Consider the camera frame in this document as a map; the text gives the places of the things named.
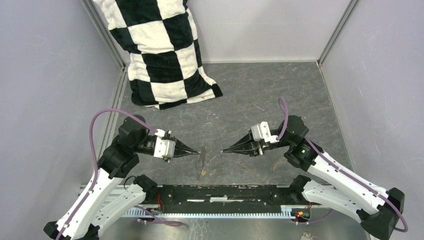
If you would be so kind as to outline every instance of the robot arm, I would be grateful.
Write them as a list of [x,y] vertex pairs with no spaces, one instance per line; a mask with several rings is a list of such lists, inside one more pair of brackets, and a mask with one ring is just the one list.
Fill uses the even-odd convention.
[[327,181],[337,189],[321,185],[322,190],[317,191],[318,184],[309,179],[299,189],[304,199],[342,212],[360,222],[373,236],[389,239],[400,217],[383,198],[402,212],[404,193],[397,188],[387,191],[341,165],[306,138],[309,129],[299,116],[288,116],[287,128],[282,138],[277,140],[283,125],[284,122],[278,129],[270,130],[267,122],[256,124],[246,136],[222,152],[256,157],[272,149],[289,147],[284,157],[292,166]]
[[[145,122],[141,116],[136,117]],[[96,235],[96,230],[99,230],[99,227],[102,233],[105,228],[121,216],[119,215],[121,212],[125,213],[137,203],[141,203],[146,197],[146,188],[133,184],[131,186],[132,191],[122,196],[125,199],[118,198],[111,203],[112,205],[108,205],[101,210],[107,213],[109,218],[98,216],[102,203],[111,191],[139,163],[137,153],[152,155],[167,162],[171,158],[199,154],[198,151],[189,148],[171,136],[171,131],[165,132],[158,129],[154,135],[149,135],[149,131],[146,128],[127,117],[119,127],[119,134],[113,139],[112,144],[104,150],[103,155],[98,160],[98,178],[94,188],[90,190],[91,184],[87,185],[69,211],[58,221],[47,223],[44,227],[44,232],[51,239],[86,239],[93,234]],[[91,177],[90,183],[94,179],[95,174]],[[78,208],[78,211],[67,222],[76,208]]]

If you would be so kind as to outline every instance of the white square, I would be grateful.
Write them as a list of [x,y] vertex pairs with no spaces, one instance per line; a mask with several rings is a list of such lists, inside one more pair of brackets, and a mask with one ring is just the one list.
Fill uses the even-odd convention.
[[144,54],[160,54],[174,50],[162,21],[151,21],[128,27],[132,41]]
[[132,81],[135,79],[150,82],[143,56],[141,54],[131,53],[129,55],[128,80]]
[[204,79],[204,81],[207,82],[207,84],[212,86],[217,83],[215,80],[213,80],[212,78],[206,75],[205,70],[203,69],[203,66],[199,67],[199,74]]
[[183,0],[157,0],[157,6],[162,20],[186,13]]
[[115,0],[94,0],[100,6],[108,23],[108,30],[126,28],[127,24]]
[[175,51],[178,58],[179,65],[182,71],[182,77],[188,79],[195,74],[198,69],[198,62],[196,60],[195,43],[193,42],[189,47],[182,48]]
[[193,40],[196,40],[198,39],[198,31],[196,29],[196,24],[193,19],[192,12],[188,8],[187,8],[187,13],[188,13],[188,22],[190,23],[191,33],[193,35]]
[[213,99],[213,98],[215,98],[214,91],[212,89],[209,89],[202,94],[188,98],[187,103],[188,104],[195,104],[195,103],[205,101],[205,100],[208,100],[208,99]]
[[184,81],[170,83],[151,83],[151,91],[157,102],[173,103],[179,100],[187,99]]

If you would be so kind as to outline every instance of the gray mat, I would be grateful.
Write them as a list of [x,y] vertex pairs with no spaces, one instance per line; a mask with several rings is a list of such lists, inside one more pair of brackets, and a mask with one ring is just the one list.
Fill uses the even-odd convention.
[[[333,107],[315,63],[215,63],[205,64],[204,69],[219,84],[223,97],[158,110],[133,104],[129,84],[126,85],[121,109],[143,116],[152,127],[171,130],[173,136],[195,150],[204,146],[206,152],[204,160],[191,155],[170,163],[140,155],[140,163],[130,175],[145,174],[158,184],[178,185],[288,185],[299,174],[309,176],[283,157],[287,148],[258,157],[220,155],[254,124],[268,121],[271,129],[277,128],[284,119],[279,96],[285,98],[290,115],[302,117],[309,127],[308,137],[350,168]],[[119,117],[117,126],[124,118]]]

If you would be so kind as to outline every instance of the white wall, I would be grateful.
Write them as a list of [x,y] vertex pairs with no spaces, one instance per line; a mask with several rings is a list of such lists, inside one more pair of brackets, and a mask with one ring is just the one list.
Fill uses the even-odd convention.
[[406,194],[410,230],[392,240],[423,238],[423,10],[422,0],[360,1],[323,63],[357,173]]
[[119,67],[80,1],[4,1],[0,30],[0,239],[47,239],[92,173]]
[[[204,62],[246,62],[316,61],[348,3],[188,0],[187,5],[197,25]],[[129,62],[128,53],[118,49]]]

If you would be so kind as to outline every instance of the checkered cloth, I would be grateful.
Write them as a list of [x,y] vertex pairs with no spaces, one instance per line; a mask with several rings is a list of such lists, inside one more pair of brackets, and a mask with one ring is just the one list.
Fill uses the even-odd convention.
[[94,0],[108,29],[130,53],[132,102],[168,109],[221,97],[205,74],[187,0]]

